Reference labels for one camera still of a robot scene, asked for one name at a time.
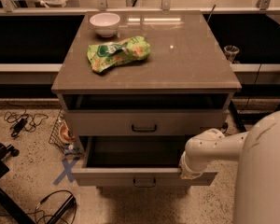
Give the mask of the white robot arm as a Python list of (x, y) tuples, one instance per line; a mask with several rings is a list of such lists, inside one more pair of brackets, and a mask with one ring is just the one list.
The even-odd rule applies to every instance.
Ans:
[(250, 131), (225, 136), (217, 129), (185, 144), (181, 177), (195, 179), (211, 161), (237, 161), (233, 224), (280, 224), (280, 111)]

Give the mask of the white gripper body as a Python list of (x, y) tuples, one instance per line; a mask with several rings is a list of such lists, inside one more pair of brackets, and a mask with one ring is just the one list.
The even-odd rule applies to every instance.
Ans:
[(196, 179), (200, 177), (205, 171), (205, 162), (200, 158), (191, 158), (186, 152), (183, 152), (179, 167), (181, 168), (182, 179)]

